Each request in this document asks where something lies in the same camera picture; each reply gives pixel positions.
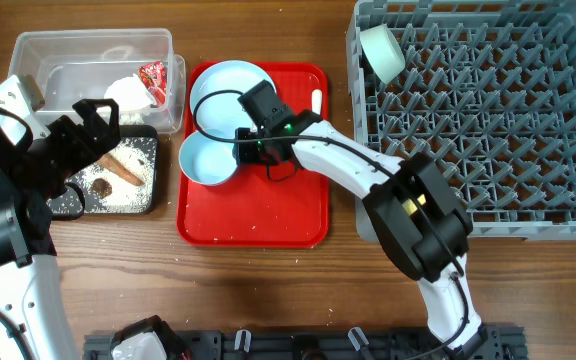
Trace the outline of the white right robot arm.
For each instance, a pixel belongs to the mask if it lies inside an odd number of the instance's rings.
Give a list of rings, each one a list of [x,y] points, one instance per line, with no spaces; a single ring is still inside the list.
[[[238,101],[257,128],[240,136],[245,147],[271,164],[292,162],[354,194],[386,256],[418,284],[428,329],[441,349],[453,359],[474,355],[485,331],[466,277],[473,224],[434,160],[365,147],[311,110],[294,113],[266,80]]]

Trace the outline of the light blue rice bowl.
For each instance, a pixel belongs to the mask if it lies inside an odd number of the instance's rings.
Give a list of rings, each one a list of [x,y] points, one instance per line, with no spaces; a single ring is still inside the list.
[[[199,131],[182,143],[179,164],[186,177],[205,186],[226,182],[238,169],[233,143],[213,140]]]

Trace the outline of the mint green bowl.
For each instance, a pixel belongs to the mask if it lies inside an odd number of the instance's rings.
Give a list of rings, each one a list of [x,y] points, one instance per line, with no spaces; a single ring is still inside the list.
[[[405,55],[386,24],[361,31],[359,40],[366,60],[383,83],[392,82],[406,68]]]

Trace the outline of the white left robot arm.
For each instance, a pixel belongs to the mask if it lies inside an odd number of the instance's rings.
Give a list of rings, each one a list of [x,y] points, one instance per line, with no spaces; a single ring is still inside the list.
[[[112,99],[73,106],[76,124],[62,116],[44,139],[26,128],[12,142],[0,126],[0,358],[78,359],[60,288],[47,202],[70,187],[69,177],[120,141],[119,107]],[[0,107],[0,116],[11,112]]]

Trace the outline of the yellow plastic cup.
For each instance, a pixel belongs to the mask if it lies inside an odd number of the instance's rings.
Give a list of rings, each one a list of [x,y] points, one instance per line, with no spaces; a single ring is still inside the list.
[[[417,202],[418,202],[420,205],[424,205],[424,204],[426,203],[426,198],[425,198],[425,196],[424,196],[424,195],[420,195],[420,196],[417,198]],[[406,213],[407,213],[408,215],[412,215],[412,214],[414,214],[414,213],[418,210],[418,207],[415,205],[415,203],[414,203],[411,199],[406,200],[406,201],[402,204],[402,207],[404,208],[404,210],[406,211]]]

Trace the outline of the brown food lump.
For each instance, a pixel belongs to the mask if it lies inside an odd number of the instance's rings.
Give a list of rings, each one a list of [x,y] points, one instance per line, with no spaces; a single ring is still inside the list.
[[[91,184],[91,190],[100,199],[110,196],[113,192],[112,185],[103,178],[95,179]]]

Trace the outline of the white rice pile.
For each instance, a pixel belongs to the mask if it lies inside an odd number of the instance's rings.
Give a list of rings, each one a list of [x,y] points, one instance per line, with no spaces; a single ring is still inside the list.
[[[156,183],[158,139],[127,137],[110,152],[144,184],[134,186],[96,163],[68,179],[82,191],[86,214],[144,214],[152,208]],[[103,178],[112,185],[112,194],[100,199],[91,190],[92,182]]]

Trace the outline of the brown carrot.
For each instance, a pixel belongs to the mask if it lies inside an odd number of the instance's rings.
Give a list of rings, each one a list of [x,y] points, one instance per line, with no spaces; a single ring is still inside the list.
[[[144,184],[140,178],[130,172],[110,154],[104,154],[96,163],[134,186],[142,186]]]

